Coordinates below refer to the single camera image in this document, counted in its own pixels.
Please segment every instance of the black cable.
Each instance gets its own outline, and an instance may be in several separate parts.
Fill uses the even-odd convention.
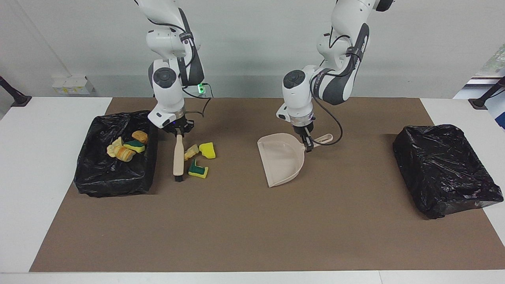
[[[333,36],[333,26],[330,29],[330,36],[328,37],[328,48],[331,46],[331,37]]]
[[[349,74],[351,74],[353,71],[354,71],[354,69],[351,69],[351,70],[347,71],[347,73],[345,73],[345,74],[343,74],[343,75],[342,75],[342,74],[330,74],[330,73],[324,73],[324,75],[323,75],[323,76],[328,75],[328,76],[333,76],[333,77],[345,77],[345,76],[348,76]]]
[[[346,38],[350,39],[350,36],[348,36],[348,35],[346,35],[346,34],[341,35],[341,36],[337,37],[337,38],[333,41],[333,43],[332,43],[331,45],[329,45],[328,47],[329,47],[329,48],[333,48],[333,46],[335,45],[335,43],[337,42],[337,40],[339,40],[339,39],[341,39],[341,38],[343,38],[343,37],[346,37]]]
[[[160,24],[160,23],[157,23],[157,22],[153,22],[150,18],[147,18],[151,23],[155,24],[155,25],[158,25],[158,26],[167,26],[167,27],[174,27],[174,28],[178,28],[180,29],[182,32],[186,32],[185,29],[179,27],[178,25],[173,25],[173,24]]]
[[[193,43],[193,44],[190,43],[190,45],[191,45],[191,59],[189,60],[189,63],[186,65],[186,68],[188,68],[189,65],[191,65],[191,63],[193,63],[193,60],[195,58],[195,53],[196,53],[196,44],[194,43],[194,39],[190,38],[190,40]]]
[[[202,97],[197,97],[197,96],[195,96],[195,95],[193,95],[193,94],[190,94],[190,93],[186,92],[186,90],[185,90],[185,89],[187,88],[187,86],[185,86],[185,87],[183,87],[183,88],[182,88],[182,91],[183,91],[183,92],[185,92],[185,93],[186,93],[188,96],[190,96],[190,97],[193,97],[193,98],[196,98],[196,99],[200,99],[200,100],[207,100],[207,101],[205,102],[205,105],[204,105],[204,107],[202,108],[201,112],[199,112],[199,111],[187,111],[186,113],[198,113],[198,114],[200,114],[202,117],[205,117],[205,109],[207,109],[207,105],[209,104],[209,102],[210,102],[210,101],[212,100],[212,98],[214,97],[214,93],[212,92],[212,86],[211,86],[209,83],[203,83],[202,85],[208,85],[208,86],[209,86],[209,88],[211,89],[211,98],[202,98]]]
[[[497,95],[499,95],[499,94],[503,93],[504,91],[505,91],[505,89],[504,89],[504,90],[502,90],[502,91],[501,91],[501,92],[499,92],[499,93],[496,93],[496,94],[494,94],[494,95],[490,96],[489,98],[494,98],[495,96],[497,96]]]
[[[317,99],[317,97],[314,95],[314,93],[312,92],[312,83],[314,82],[314,80],[317,78],[317,76],[315,76],[314,78],[311,79],[310,83],[309,83],[309,87],[310,87],[310,91],[311,91],[311,96],[314,98],[314,101],[316,101],[316,103],[326,112],[328,113],[335,121],[336,123],[338,124],[338,127],[340,128],[340,137],[334,141],[334,142],[331,142],[331,143],[319,143],[317,141],[315,141],[314,139],[312,139],[312,137],[310,137],[311,141],[315,144],[318,144],[318,145],[321,145],[321,146],[332,146],[332,145],[335,145],[337,144],[338,142],[340,142],[342,140],[342,137],[344,135],[344,129],[342,128],[342,124],[340,124],[340,121],[338,121],[338,119],[327,109],[325,108],[320,102],[319,100]]]

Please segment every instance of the green led light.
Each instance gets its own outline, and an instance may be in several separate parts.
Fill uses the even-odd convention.
[[[202,84],[198,84],[198,93],[199,94],[205,93],[205,87]]]

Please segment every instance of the window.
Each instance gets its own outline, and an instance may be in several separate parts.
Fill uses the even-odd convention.
[[[474,78],[502,78],[505,76],[505,44],[489,59]]]

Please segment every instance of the sponge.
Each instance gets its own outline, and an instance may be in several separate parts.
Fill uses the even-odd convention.
[[[191,147],[189,147],[188,150],[184,153],[184,160],[187,161],[191,158],[193,158],[194,155],[200,153],[200,150],[198,149],[198,146],[195,144]]]
[[[123,146],[125,146],[126,148],[131,149],[137,153],[142,153],[145,151],[144,144],[142,144],[141,142],[139,142],[137,140],[126,142],[123,144]]]
[[[214,152],[214,144],[212,142],[201,144],[198,149],[201,154],[207,159],[214,159],[216,157],[216,152]]]
[[[197,176],[197,177],[201,177],[201,178],[206,178],[208,172],[209,172],[209,167],[205,167],[205,168],[198,167],[196,165],[196,159],[194,159],[191,162],[191,166],[189,167],[189,170],[188,170],[189,175]]]

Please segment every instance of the bread piece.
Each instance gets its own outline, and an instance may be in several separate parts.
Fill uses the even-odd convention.
[[[116,158],[118,158],[118,160],[123,162],[129,162],[131,161],[131,159],[133,159],[135,151],[130,150],[124,146],[116,146],[114,148],[114,154],[116,155]]]
[[[133,139],[139,141],[142,144],[147,144],[147,133],[141,130],[137,130],[131,135]]]
[[[123,139],[119,137],[118,139],[114,140],[112,144],[107,146],[107,155],[109,155],[111,158],[115,158],[116,154],[114,153],[114,148],[117,146],[122,146],[123,145]]]
[[[200,153],[200,150],[198,149],[198,146],[195,144],[191,147],[189,147],[188,150],[184,153],[184,160],[187,161],[191,158],[193,158],[194,155]]]

